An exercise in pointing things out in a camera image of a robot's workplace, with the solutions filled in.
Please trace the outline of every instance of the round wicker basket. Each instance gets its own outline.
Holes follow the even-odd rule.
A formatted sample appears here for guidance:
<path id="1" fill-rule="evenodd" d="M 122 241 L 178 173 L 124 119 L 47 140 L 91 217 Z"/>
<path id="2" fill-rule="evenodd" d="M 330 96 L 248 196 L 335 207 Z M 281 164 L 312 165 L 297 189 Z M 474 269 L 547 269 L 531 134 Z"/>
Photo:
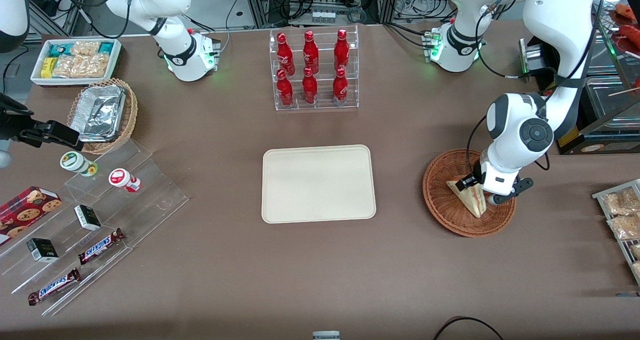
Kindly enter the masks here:
<path id="1" fill-rule="evenodd" d="M 475 150 L 469 152 L 471 163 L 480 158 Z M 487 201 L 486 211 L 480 219 L 473 216 L 462 201 L 447 186 L 446 181 L 458 180 L 469 174 L 466 149 L 455 149 L 439 154 L 427 167 L 422 179 L 422 195 L 431 214 L 445 228 L 462 236 L 479 238 L 498 233 L 509 224 L 516 210 L 512 198 L 498 206 Z"/>
<path id="2" fill-rule="evenodd" d="M 136 126 L 136 117 L 138 116 L 138 100 L 136 99 L 136 94 L 133 93 L 131 87 L 126 82 L 119 80 L 118 78 L 101 80 L 89 85 L 89 87 L 106 87 L 107 85 L 118 85 L 119 87 L 126 89 L 125 107 L 122 112 L 119 134 L 118 137 L 112 142 L 85 142 L 84 147 L 82 147 L 82 151 L 85 153 L 102 155 L 109 150 L 118 149 L 129 140 L 131 134 L 133 133 L 133 129 Z M 76 106 L 78 106 L 80 94 L 75 97 L 75 101 L 73 101 L 73 105 L 71 106 L 71 111 L 66 117 L 67 126 L 71 125 L 71 120 L 76 114 Z"/>

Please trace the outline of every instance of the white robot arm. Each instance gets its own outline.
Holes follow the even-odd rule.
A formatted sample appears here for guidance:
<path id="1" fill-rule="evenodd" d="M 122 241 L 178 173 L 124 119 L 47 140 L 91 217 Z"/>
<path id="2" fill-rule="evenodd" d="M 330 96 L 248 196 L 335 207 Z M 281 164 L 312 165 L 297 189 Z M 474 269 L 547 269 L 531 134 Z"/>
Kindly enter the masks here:
<path id="1" fill-rule="evenodd" d="M 108 0 L 119 17 L 129 19 L 153 36 L 169 64 L 182 81 L 196 81 L 217 69 L 220 44 L 190 33 L 178 18 L 189 10 L 192 0 Z"/>
<path id="2" fill-rule="evenodd" d="M 457 7 L 454 23 L 445 23 L 441 27 L 431 30 L 431 44 L 434 49 L 430 52 L 429 60 L 450 72 L 462 72 L 473 64 L 476 44 L 489 28 L 492 14 L 487 13 L 489 5 L 498 0 L 451 0 Z M 514 0 L 502 0 L 508 4 Z"/>
<path id="3" fill-rule="evenodd" d="M 557 87 L 546 98 L 535 93 L 502 94 L 489 106 L 486 123 L 493 142 L 480 155 L 473 173 L 484 190 L 502 195 L 499 199 L 512 196 L 519 171 L 549 150 L 554 135 L 561 137 L 576 123 L 576 114 L 567 115 L 575 109 L 584 86 L 581 78 L 593 29 L 593 2 L 526 0 L 526 27 L 558 51 Z M 572 15 L 558 16 L 565 8 Z"/>
<path id="4" fill-rule="evenodd" d="M 0 53 L 8 53 L 29 33 L 29 0 L 0 0 L 0 14 Z"/>

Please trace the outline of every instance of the tabletop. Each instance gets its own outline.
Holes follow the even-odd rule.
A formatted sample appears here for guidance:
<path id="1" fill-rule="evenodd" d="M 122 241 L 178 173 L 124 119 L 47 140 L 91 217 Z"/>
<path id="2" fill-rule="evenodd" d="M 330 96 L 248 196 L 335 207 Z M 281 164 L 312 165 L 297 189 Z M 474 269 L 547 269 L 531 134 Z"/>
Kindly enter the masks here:
<path id="1" fill-rule="evenodd" d="M 231 33 L 219 70 L 190 83 L 167 71 L 150 36 L 122 37 L 117 76 L 139 104 L 133 138 L 190 201 L 53 317 L 0 283 L 0 338 L 299 340 L 338 330 L 344 340 L 409 340 L 468 315 L 511 339 L 637 339 L 638 299 L 615 293 L 638 287 L 590 194 L 640 178 L 638 155 L 556 151 L 550 171 L 522 171 L 535 186 L 503 231 L 455 235 L 425 205 L 426 167 L 466 146 L 497 96 L 535 83 L 479 62 L 448 73 L 386 27 L 358 30 L 360 107 L 319 114 L 275 111 L 268 30 Z M 517 41 L 530 36 L 522 21 L 494 21 L 483 56 L 516 72 Z M 27 105 L 35 119 L 64 122 L 78 91 L 34 85 Z M 490 143 L 480 129 L 478 150 Z M 350 144 L 370 148 L 375 217 L 262 220 L 266 151 Z M 31 185 L 61 187 L 65 151 L 12 144 L 0 203 Z M 458 322 L 441 339 L 464 336 L 493 335 Z"/>

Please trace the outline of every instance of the snickers bar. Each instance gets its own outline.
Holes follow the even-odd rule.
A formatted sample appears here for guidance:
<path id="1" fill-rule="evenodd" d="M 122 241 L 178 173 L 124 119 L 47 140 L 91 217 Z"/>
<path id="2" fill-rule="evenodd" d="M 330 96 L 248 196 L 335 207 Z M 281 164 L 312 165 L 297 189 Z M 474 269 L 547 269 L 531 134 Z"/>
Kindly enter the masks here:
<path id="1" fill-rule="evenodd" d="M 30 306 L 37 305 L 39 302 L 43 301 L 46 297 L 50 296 L 51 294 L 58 292 L 62 288 L 66 287 L 67 285 L 75 281 L 79 282 L 80 280 L 82 280 L 80 279 L 80 271 L 78 271 L 77 267 L 74 267 L 74 269 L 71 270 L 71 272 L 69 272 L 65 276 L 62 276 L 56 281 L 53 281 L 46 287 L 43 287 L 42 289 L 40 289 L 40 291 L 34 291 L 30 293 L 29 305 Z"/>
<path id="2" fill-rule="evenodd" d="M 78 255 L 80 258 L 80 264 L 84 265 L 91 260 L 91 258 L 95 258 L 99 254 L 102 254 L 103 251 L 109 249 L 113 244 L 116 244 L 118 240 L 124 238 L 124 234 L 122 233 L 120 228 L 117 228 L 114 232 L 110 233 L 109 236 L 102 239 L 98 244 L 91 246 L 87 251 Z"/>

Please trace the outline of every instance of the acrylic bottle rack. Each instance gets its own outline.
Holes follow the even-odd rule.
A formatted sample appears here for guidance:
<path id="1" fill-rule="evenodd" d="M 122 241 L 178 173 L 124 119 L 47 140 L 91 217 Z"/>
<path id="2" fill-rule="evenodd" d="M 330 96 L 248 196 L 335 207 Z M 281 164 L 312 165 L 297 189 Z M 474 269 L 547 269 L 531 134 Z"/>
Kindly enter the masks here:
<path id="1" fill-rule="evenodd" d="M 360 104 L 359 92 L 359 39 L 357 26 L 343 27 L 314 27 L 313 37 L 318 46 L 320 71 L 315 74 L 318 84 L 317 101 L 314 105 L 309 105 L 304 99 L 302 89 L 302 79 L 304 78 L 303 70 L 305 61 L 302 55 L 302 49 L 305 46 L 305 29 L 302 28 L 281 28 L 279 30 L 271 30 L 269 33 L 269 57 L 271 62 L 271 81 L 273 83 L 273 98 L 276 110 L 295 111 L 295 110 L 340 110 L 345 108 L 358 108 Z M 345 29 L 347 31 L 347 43 L 349 43 L 349 64 L 346 67 L 345 78 L 349 83 L 347 87 L 347 100 L 345 105 L 334 105 L 334 79 L 336 78 L 336 69 L 334 68 L 334 46 L 338 40 L 338 30 Z M 278 62 L 278 41 L 276 35 L 284 33 L 286 42 L 293 51 L 293 62 L 295 65 L 295 74 L 290 76 L 288 80 L 293 87 L 293 106 L 284 107 L 278 96 L 276 82 L 276 72 L 280 68 Z"/>
<path id="2" fill-rule="evenodd" d="M 118 263 L 151 231 L 162 224 L 188 198 L 171 179 L 158 169 L 149 153 L 133 140 L 108 151 L 95 160 L 98 173 L 89 178 L 76 174 L 57 190 L 62 205 L 52 214 L 22 231 L 0 247 L 2 281 L 12 294 L 28 306 L 28 296 L 78 268 L 82 281 L 67 285 L 41 303 L 31 306 L 42 315 L 55 315 L 84 292 L 100 276 Z M 141 181 L 137 192 L 113 187 L 108 182 L 112 170 L 124 168 Z M 89 231 L 80 226 L 74 208 L 90 206 L 101 228 Z M 80 265 L 78 254 L 100 242 L 117 228 L 126 236 L 97 258 Z M 52 263 L 36 262 L 26 242 L 30 238 L 49 239 L 59 258 Z"/>

